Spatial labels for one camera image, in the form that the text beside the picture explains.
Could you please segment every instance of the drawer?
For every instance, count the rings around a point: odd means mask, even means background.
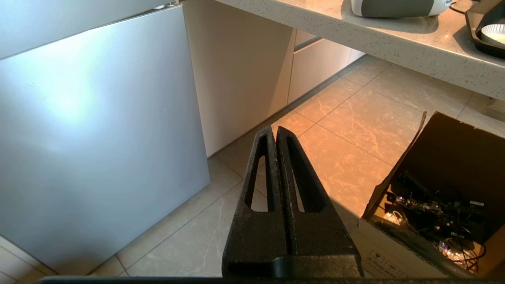
[[[317,36],[297,29],[296,30],[296,39],[294,40],[294,46],[297,46],[297,45],[302,44],[306,41],[309,41],[315,37],[317,37]]]
[[[350,52],[351,48],[323,38],[295,52],[288,103],[347,66]]]

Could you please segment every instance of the white cabinet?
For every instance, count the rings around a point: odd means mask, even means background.
[[[294,45],[297,46],[316,37],[317,37],[316,35],[297,29]]]
[[[288,103],[342,70],[348,65],[350,54],[351,48],[323,38],[296,51]]]
[[[349,64],[351,64],[352,62],[358,60],[359,58],[361,58],[365,54],[366,53],[364,53],[362,51],[359,51],[359,50],[351,50],[350,57],[349,57]]]
[[[296,30],[217,1],[183,3],[210,156],[287,105]]]

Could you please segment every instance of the speckled quartz countertop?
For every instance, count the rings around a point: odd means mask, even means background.
[[[412,70],[505,100],[505,60],[478,51],[465,16],[368,19],[350,0],[216,0]]]

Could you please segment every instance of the countertop edge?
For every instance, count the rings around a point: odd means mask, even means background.
[[[463,88],[505,100],[503,83],[497,84],[498,74],[505,77],[505,68],[498,64],[456,54],[276,0],[259,0],[255,1],[254,5],[242,0],[216,1]]]

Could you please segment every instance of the open cardboard box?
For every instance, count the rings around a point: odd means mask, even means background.
[[[421,132],[425,117],[391,173],[375,187],[352,234],[363,267],[375,277],[503,277],[505,139],[441,113],[435,113]],[[406,170],[430,190],[455,187],[464,199],[485,204],[487,252],[478,261],[476,275],[445,258],[413,231],[387,225],[385,193],[397,190],[398,177]]]

